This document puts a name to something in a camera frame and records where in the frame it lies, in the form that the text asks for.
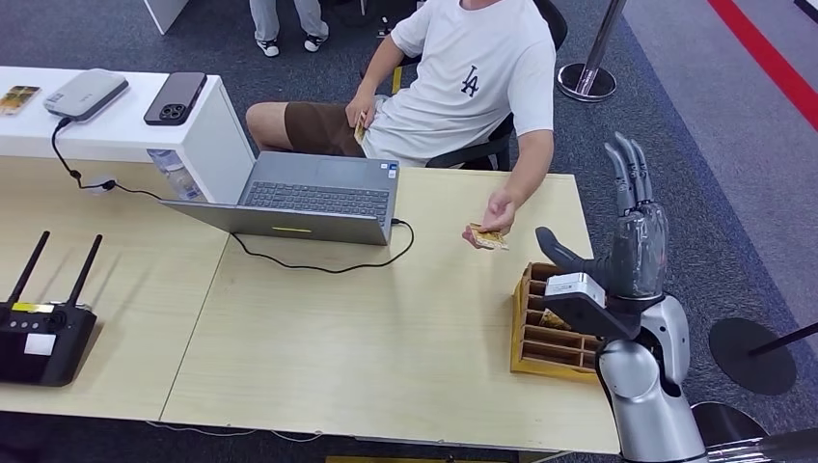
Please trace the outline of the person's right hand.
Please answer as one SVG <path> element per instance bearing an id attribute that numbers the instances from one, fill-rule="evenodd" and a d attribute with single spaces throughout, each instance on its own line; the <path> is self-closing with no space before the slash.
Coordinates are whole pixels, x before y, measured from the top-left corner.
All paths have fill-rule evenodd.
<path id="1" fill-rule="evenodd" d="M 364 128 L 368 128 L 375 115 L 375 88 L 362 83 L 359 85 L 355 95 L 345 107 L 345 114 L 348 124 L 355 128 L 359 123 Z"/>

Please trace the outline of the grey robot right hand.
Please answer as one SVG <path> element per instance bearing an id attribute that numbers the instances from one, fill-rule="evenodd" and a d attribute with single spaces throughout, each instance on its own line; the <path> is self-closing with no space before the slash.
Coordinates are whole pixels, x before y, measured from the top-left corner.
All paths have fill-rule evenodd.
<path id="1" fill-rule="evenodd" d="M 611 296 L 652 299 L 663 294 L 667 270 L 668 217 L 654 197 L 642 147 L 616 132 L 605 143 L 614 169 L 617 219 L 609 253 L 583 259 L 546 227 L 535 229 L 542 253 L 562 272 L 588 274 Z"/>

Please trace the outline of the person's left hand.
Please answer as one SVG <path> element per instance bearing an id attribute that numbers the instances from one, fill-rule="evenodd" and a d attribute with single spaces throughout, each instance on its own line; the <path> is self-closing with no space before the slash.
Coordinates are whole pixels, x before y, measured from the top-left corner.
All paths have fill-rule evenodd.
<path id="1" fill-rule="evenodd" d="M 462 238 L 477 249 L 500 249 L 504 236 L 514 223 L 517 205 L 513 196 L 504 188 L 493 192 L 488 200 L 479 224 L 467 225 Z"/>

